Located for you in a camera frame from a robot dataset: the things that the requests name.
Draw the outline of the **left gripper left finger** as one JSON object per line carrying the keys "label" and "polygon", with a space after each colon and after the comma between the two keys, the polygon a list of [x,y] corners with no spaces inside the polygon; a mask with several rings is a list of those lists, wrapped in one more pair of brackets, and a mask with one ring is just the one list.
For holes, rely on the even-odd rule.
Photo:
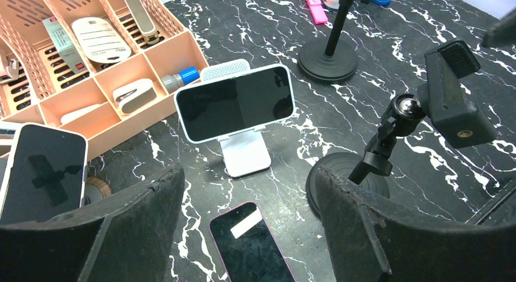
{"label": "left gripper left finger", "polygon": [[165,168],[45,222],[1,226],[2,281],[162,281],[185,188]]}

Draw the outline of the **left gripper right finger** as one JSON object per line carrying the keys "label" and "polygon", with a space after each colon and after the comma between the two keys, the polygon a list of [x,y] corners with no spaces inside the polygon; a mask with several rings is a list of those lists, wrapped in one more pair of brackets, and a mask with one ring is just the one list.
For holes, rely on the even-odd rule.
{"label": "left gripper right finger", "polygon": [[368,192],[325,167],[316,199],[337,281],[514,281],[515,222],[453,222]]}

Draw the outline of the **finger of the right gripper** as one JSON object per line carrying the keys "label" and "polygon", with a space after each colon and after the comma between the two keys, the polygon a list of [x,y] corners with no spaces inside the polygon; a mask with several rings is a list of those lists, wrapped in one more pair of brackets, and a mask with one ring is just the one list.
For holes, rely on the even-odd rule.
{"label": "finger of the right gripper", "polygon": [[483,36],[481,46],[497,48],[515,44],[515,15],[516,10],[502,17]]}

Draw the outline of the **black round-base phone stand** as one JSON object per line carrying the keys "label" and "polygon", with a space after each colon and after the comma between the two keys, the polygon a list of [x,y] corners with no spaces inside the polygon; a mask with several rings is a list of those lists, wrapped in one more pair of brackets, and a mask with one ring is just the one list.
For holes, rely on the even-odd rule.
{"label": "black round-base phone stand", "polygon": [[460,79],[481,68],[467,43],[455,38],[424,54],[427,80],[417,88],[417,94],[401,94],[391,100],[383,113],[375,135],[362,155],[336,152],[319,159],[306,180],[309,207],[317,218],[316,173],[326,167],[348,178],[366,191],[389,198],[385,180],[390,176],[390,157],[398,138],[412,134],[424,118],[455,149],[491,143],[497,131],[485,112],[475,102],[465,98]]}

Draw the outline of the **magenta-edged black smartphone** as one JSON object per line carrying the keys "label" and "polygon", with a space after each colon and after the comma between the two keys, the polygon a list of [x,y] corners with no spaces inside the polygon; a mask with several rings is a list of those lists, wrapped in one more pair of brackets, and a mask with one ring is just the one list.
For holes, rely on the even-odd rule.
{"label": "magenta-edged black smartphone", "polygon": [[209,230],[230,281],[296,280],[256,203],[213,218]]}

